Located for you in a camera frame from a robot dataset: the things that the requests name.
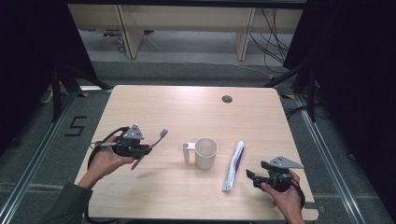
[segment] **gray carpet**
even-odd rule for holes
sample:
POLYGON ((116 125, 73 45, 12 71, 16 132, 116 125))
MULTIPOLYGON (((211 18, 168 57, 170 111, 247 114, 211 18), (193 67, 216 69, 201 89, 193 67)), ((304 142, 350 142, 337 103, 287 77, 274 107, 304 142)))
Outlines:
MULTIPOLYGON (((260 87, 269 82, 269 77, 261 72, 234 65, 207 63, 93 63, 93 65, 99 78, 110 85, 260 87)), ((279 76, 270 72, 265 66, 248 68, 260 69, 265 73, 279 76)), ((281 67, 271 67, 271 69, 286 71, 281 67)), ((85 80, 78 82, 81 85, 89 84, 85 80)), ((278 91, 290 92, 291 83, 292 79, 281 83, 277 87, 278 91)), ((64 118, 61 130, 51 144, 11 223, 35 223, 53 205, 64 183, 75 180, 108 97, 109 93, 90 93, 87 97, 77 97, 74 100, 64 118), (85 128, 81 136, 65 136, 68 133, 76 133, 77 130, 69 128, 75 116, 87 117, 79 119, 76 123, 84 125, 85 128)), ((285 109, 297 107, 296 100, 282 99, 281 103, 285 109)), ((356 197, 367 223, 393 223, 359 165, 346 157, 347 146, 333 125, 331 115, 327 114, 324 106, 317 106, 315 111, 321 134, 331 149, 347 185, 356 197)), ((33 156, 50 125, 51 113, 51 104, 38 107, 30 122, 23 128, 23 132, 19 134, 21 145, 9 147, 0 158, 0 203, 6 201, 12 184, 19 180, 24 167, 33 156)), ((301 112, 289 118, 289 125, 319 208, 319 219, 316 223, 351 223, 317 146, 306 128, 301 112)))

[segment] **cup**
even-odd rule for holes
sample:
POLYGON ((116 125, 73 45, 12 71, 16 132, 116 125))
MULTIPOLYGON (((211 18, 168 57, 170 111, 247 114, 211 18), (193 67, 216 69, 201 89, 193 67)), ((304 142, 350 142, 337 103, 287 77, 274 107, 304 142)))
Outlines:
POLYGON ((183 153, 185 162, 190 160, 190 150, 195 151, 195 164, 199 168, 207 170, 215 163, 218 145, 210 138, 201 138, 196 143, 184 143, 183 153))

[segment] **person's left hand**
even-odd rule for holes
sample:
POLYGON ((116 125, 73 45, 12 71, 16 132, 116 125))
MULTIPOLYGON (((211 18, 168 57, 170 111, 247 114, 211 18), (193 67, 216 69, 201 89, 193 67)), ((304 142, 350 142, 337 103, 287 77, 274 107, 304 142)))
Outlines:
MULTIPOLYGON (((107 142, 113 142, 115 138, 116 136, 112 136, 107 142)), ((91 189, 104 176, 113 173, 120 166, 132 162, 134 162, 134 158, 119 156, 113 152, 111 147, 102 148, 96 153, 87 174, 82 177, 78 185, 91 189)))

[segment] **table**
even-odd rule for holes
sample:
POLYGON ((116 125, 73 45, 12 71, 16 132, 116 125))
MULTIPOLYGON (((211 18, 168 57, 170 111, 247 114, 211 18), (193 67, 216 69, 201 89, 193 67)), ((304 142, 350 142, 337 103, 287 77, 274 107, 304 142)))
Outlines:
MULTIPOLYGON (((301 163, 278 95, 273 89, 117 86, 114 88, 92 141, 102 140, 122 126, 138 124, 151 144, 162 129, 169 133, 140 164, 122 166, 94 188, 91 217, 283 220, 271 209, 271 197, 253 188, 246 169, 267 176, 260 161, 278 155, 301 163), (230 103, 222 101, 231 96, 230 103), (182 145, 201 137, 213 138, 219 147, 215 165, 200 170, 184 162, 182 145), (221 191, 235 146, 246 143, 233 189, 221 191)), ((76 182, 86 172, 88 149, 76 182)), ((304 170, 301 177, 306 201, 313 202, 304 170)), ((303 209, 305 220, 318 218, 317 209, 303 209)))

